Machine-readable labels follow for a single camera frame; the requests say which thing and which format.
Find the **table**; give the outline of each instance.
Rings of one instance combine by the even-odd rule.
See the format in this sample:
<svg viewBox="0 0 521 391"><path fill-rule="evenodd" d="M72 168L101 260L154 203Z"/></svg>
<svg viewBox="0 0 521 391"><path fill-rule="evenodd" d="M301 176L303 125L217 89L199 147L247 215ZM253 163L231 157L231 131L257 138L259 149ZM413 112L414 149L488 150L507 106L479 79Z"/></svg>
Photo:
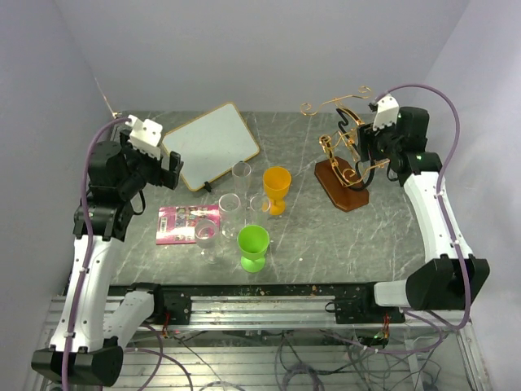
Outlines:
<svg viewBox="0 0 521 391"><path fill-rule="evenodd" d="M200 112L131 112L151 118L168 131ZM212 183L212 193L191 192L180 181L175 191L148 185L147 210L130 223L112 285L162 284L347 283L402 279L423 262L423 242L414 211L404 191L378 169L369 187L370 203L349 213L333 206L314 176L315 163L326 159L318 138L332 134L339 117L333 113L303 116L286 112L243 112L260 146L252 166L251 193L262 191L262 174L270 166L286 167L292 176L287 209L271 217L271 243L266 267L249 274L240 265L235 242L224 240L225 259L204 263L195 244L155 244L158 210L167 205L216 204L234 191L227 174ZM201 140L210 143L212 140ZM345 148L338 156L350 161Z"/></svg>

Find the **white wall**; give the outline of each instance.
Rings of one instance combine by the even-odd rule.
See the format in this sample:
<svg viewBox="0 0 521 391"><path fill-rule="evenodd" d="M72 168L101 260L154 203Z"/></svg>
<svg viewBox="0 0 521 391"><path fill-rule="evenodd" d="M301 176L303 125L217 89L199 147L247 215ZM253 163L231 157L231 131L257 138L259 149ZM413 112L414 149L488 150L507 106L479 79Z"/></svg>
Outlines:
<svg viewBox="0 0 521 391"><path fill-rule="evenodd" d="M57 3L116 110L295 112L422 81L468 0Z"/></svg>
<svg viewBox="0 0 521 391"><path fill-rule="evenodd" d="M427 82L455 102L461 143L447 171L459 226L491 274L472 318L495 389L519 389L521 324L521 3L471 0ZM428 148L446 156L453 119L440 99L418 93L431 110Z"/></svg>
<svg viewBox="0 0 521 391"><path fill-rule="evenodd" d="M72 259L85 150L109 119L51 0L0 3L0 379L23 388Z"/></svg>

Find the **whiteboard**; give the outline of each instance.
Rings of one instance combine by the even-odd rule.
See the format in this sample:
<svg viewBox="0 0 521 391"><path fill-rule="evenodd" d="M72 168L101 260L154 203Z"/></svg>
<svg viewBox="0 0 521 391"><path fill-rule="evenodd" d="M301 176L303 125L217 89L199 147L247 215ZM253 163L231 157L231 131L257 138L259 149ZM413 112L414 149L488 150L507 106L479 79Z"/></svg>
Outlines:
<svg viewBox="0 0 521 391"><path fill-rule="evenodd" d="M231 102L170 130L162 145L168 154L174 151L181 155L181 177L192 191L224 175L237 162L251 159L260 150Z"/></svg>

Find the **white bracket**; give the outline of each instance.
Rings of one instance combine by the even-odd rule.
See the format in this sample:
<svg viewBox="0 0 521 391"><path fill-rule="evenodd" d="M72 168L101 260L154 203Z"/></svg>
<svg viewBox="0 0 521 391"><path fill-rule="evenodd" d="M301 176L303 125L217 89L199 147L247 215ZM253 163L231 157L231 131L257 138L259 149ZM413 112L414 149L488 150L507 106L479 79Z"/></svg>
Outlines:
<svg viewBox="0 0 521 391"><path fill-rule="evenodd" d="M373 121L373 130L379 130L386 126L395 125L396 120L398 119L398 111L400 110L400 106L396 99L394 99L390 94L387 94L381 98L377 104L378 111L376 112L376 117Z"/></svg>
<svg viewBox="0 0 521 391"><path fill-rule="evenodd" d="M163 126L152 120L141 121L136 116L129 116L130 127L130 143L134 149L155 157L157 160L161 158L161 132Z"/></svg>

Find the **metal bar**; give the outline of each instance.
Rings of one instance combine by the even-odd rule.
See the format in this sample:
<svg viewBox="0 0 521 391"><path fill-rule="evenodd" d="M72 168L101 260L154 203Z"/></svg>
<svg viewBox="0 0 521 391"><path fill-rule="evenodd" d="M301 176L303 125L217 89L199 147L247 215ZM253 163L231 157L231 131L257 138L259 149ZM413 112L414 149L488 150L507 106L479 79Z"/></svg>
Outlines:
<svg viewBox="0 0 521 391"><path fill-rule="evenodd" d="M474 391L493 391L474 328L470 323L458 333L458 344L469 385Z"/></svg>

